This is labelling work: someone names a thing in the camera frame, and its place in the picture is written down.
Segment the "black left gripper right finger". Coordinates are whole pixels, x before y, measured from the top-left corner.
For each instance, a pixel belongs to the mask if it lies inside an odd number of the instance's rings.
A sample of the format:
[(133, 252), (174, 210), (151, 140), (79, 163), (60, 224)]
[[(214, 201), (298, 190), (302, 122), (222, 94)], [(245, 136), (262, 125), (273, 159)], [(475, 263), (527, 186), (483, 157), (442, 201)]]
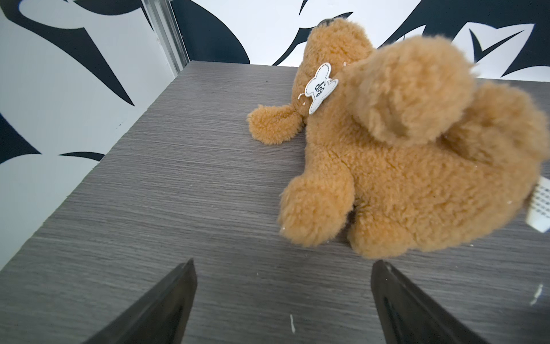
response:
[(375, 262), (370, 286), (387, 343), (487, 342), (389, 262)]

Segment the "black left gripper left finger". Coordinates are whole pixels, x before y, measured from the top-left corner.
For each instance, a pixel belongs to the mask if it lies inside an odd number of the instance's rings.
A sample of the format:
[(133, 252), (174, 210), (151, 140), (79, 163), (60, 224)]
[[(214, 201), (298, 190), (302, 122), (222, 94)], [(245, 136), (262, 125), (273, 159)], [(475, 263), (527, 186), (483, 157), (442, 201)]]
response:
[(181, 343), (198, 286), (194, 260), (176, 266), (86, 343)]

